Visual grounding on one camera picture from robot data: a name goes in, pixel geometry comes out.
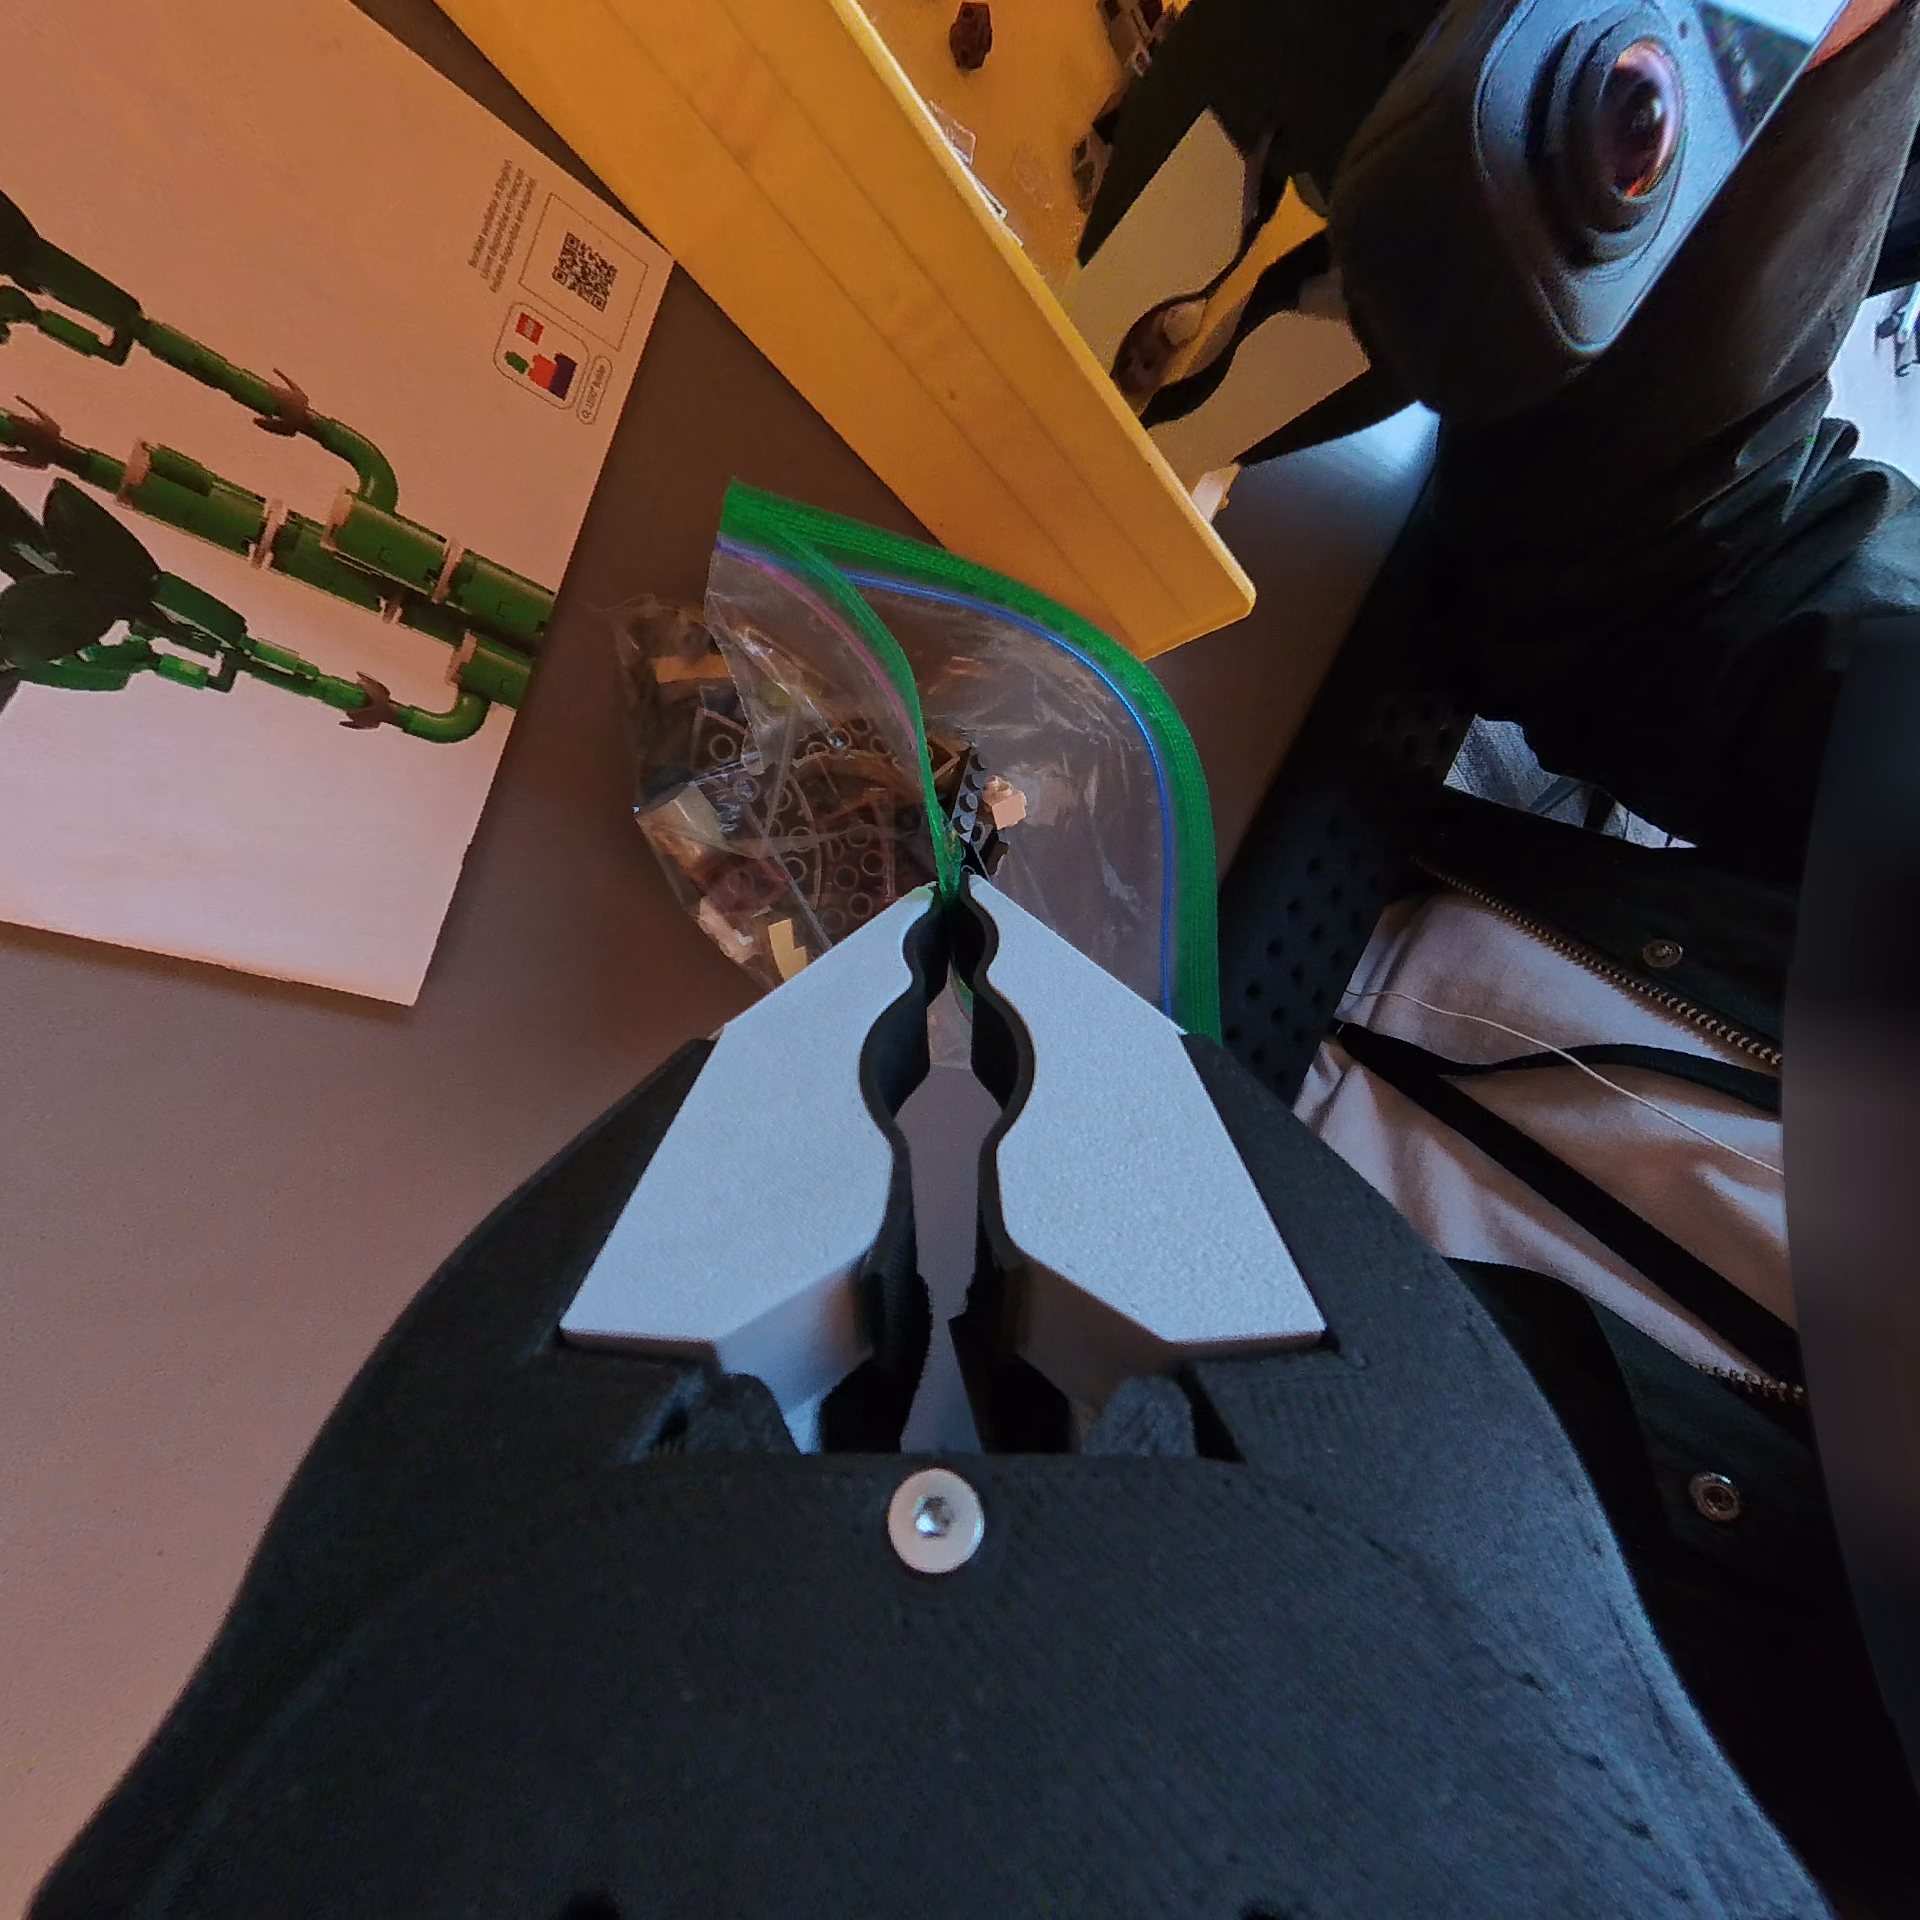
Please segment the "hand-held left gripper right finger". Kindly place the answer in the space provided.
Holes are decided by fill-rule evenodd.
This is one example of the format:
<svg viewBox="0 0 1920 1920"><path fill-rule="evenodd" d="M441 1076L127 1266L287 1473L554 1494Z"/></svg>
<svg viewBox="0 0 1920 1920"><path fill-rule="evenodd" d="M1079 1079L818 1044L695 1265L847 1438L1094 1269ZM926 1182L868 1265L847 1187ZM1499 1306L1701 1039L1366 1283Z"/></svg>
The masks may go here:
<svg viewBox="0 0 1920 1920"><path fill-rule="evenodd" d="M967 1396L990 1452L1071 1447L1071 1409L1329 1325L1185 1031L986 879L967 882L979 1169Z"/></svg>

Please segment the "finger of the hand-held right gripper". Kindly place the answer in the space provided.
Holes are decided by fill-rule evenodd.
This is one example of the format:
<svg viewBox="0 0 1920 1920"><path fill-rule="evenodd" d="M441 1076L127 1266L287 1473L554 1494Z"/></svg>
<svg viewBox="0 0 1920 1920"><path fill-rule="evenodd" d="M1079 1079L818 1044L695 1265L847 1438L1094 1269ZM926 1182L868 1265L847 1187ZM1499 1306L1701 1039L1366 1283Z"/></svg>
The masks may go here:
<svg viewBox="0 0 1920 1920"><path fill-rule="evenodd" d="M1262 443L1366 371L1340 276L1318 273L1206 367L1198 382L1206 396L1148 433L1185 485L1211 485L1265 462Z"/></svg>
<svg viewBox="0 0 1920 1920"><path fill-rule="evenodd" d="M1203 111L1065 278L1065 313L1115 382L1169 382L1215 356L1252 284L1244 259L1276 205L1265 189L1274 140L1242 151Z"/></svg>

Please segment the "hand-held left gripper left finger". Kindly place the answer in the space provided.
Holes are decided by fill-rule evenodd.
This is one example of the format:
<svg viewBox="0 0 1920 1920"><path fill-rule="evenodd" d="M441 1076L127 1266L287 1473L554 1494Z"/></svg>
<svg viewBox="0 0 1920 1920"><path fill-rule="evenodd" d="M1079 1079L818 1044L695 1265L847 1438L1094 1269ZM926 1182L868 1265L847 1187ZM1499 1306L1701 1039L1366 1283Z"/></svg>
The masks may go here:
<svg viewBox="0 0 1920 1920"><path fill-rule="evenodd" d="M754 1375L823 1447L897 1452L931 1332L897 1116L946 958L918 887L730 1022L562 1335Z"/></svg>

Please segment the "pile of toy building bricks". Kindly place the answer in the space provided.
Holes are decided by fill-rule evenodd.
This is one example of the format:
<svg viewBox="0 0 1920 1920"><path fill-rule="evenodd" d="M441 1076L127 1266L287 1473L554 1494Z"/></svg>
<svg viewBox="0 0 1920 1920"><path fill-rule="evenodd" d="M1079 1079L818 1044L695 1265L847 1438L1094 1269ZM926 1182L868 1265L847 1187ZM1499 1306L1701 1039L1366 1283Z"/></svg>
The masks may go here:
<svg viewBox="0 0 1920 1920"><path fill-rule="evenodd" d="M922 85L990 210L1065 307L1126 207L1194 129L1187 5L941 5ZM1140 409L1163 382L1115 382Z"/></svg>

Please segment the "yellow plastic storage bin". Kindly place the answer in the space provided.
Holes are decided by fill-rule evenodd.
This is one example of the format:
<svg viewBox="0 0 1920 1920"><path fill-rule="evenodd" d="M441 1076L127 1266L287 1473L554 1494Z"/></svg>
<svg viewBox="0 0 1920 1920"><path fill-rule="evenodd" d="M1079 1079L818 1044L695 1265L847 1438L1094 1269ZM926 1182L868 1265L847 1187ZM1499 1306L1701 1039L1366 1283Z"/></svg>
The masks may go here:
<svg viewBox="0 0 1920 1920"><path fill-rule="evenodd" d="M441 10L954 553L1140 659L1252 610L854 5Z"/></svg>

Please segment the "small cluster of toy bricks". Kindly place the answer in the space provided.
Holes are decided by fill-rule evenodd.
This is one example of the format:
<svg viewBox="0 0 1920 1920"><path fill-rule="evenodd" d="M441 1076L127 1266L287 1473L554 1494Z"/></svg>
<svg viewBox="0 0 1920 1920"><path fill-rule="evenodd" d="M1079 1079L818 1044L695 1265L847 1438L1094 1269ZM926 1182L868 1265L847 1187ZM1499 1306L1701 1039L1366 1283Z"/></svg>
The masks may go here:
<svg viewBox="0 0 1920 1920"><path fill-rule="evenodd" d="M635 820L713 946L772 989L903 893L955 836L986 878L1027 796L958 734L933 731L931 793L876 694L814 677L757 628L639 599L620 635Z"/></svg>

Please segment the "clear zip bag green seal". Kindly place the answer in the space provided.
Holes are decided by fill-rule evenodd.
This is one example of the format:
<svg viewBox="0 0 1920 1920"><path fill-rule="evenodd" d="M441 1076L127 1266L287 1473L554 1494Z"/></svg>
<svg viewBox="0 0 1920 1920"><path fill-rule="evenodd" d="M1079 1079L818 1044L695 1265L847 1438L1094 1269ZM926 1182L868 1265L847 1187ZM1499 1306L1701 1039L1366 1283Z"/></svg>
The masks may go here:
<svg viewBox="0 0 1920 1920"><path fill-rule="evenodd" d="M939 547L732 486L693 612L877 698L931 793L933 731L1027 796L994 876L943 831L933 887L991 879L1174 1025L1218 1035L1210 787L1163 686L1081 615Z"/></svg>

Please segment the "grey desk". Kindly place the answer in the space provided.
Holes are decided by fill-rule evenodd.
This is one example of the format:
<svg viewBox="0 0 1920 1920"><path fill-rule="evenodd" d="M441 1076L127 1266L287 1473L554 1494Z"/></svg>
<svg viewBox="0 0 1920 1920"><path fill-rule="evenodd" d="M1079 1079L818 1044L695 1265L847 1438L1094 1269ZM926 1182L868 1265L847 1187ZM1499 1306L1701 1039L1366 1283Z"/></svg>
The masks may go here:
<svg viewBox="0 0 1920 1920"><path fill-rule="evenodd" d="M5 931L5 1915L418 1287L748 1002L631 822L607 626L693 595L733 475L926 535L678 273L415 1007Z"/></svg>

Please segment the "white shirt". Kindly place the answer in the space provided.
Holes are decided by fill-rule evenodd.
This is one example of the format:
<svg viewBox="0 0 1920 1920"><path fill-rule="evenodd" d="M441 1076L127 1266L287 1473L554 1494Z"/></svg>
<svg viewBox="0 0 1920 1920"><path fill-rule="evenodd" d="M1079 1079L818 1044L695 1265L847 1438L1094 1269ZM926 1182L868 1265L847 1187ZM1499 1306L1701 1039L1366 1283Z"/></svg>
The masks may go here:
<svg viewBox="0 0 1920 1920"><path fill-rule="evenodd" d="M1523 1179L1516 1147L1330 1039L1295 1113L1439 1255L1565 1283L1708 1372L1796 1372L1777 1047L1451 890L1385 913L1337 1010L1658 1237L1620 1253Z"/></svg>

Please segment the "black perforated chair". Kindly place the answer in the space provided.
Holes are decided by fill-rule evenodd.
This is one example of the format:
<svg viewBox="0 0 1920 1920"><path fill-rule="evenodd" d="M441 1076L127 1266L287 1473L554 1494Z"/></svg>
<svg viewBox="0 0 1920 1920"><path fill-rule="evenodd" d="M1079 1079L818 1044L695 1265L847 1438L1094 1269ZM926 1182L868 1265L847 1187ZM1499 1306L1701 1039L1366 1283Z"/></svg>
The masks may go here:
<svg viewBox="0 0 1920 1920"><path fill-rule="evenodd" d="M1407 890L1412 842L1468 724L1430 692L1317 714L1242 836L1218 890L1223 1043L1286 1105Z"/></svg>

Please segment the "dark green jacket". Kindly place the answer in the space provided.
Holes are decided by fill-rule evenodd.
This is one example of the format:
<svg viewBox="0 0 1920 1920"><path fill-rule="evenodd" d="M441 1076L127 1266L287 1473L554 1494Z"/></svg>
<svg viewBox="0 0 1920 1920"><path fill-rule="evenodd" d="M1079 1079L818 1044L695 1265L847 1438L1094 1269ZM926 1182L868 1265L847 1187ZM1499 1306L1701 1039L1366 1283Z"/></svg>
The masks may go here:
<svg viewBox="0 0 1920 1920"><path fill-rule="evenodd" d="M1613 1508L1717 1732L1782 1822L1916 1849L1916 506L1822 419L1827 382L1686 420L1625 403L1444 445L1423 637L1654 846L1443 788L1412 903L1486 901L1778 1050L1796 1372L1693 1366L1571 1285L1454 1260ZM1658 1242L1444 1093L1415 1047L1333 1039L1620 1253Z"/></svg>

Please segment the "plant building instruction booklet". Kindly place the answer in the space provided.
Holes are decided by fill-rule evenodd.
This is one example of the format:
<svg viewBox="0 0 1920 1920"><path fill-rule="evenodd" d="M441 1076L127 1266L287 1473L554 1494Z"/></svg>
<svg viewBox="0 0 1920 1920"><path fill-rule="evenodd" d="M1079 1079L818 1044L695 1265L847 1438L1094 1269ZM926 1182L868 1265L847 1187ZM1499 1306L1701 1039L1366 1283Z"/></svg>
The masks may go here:
<svg viewBox="0 0 1920 1920"><path fill-rule="evenodd" d="M5 918L409 1004L670 255L354 5L3 6Z"/></svg>

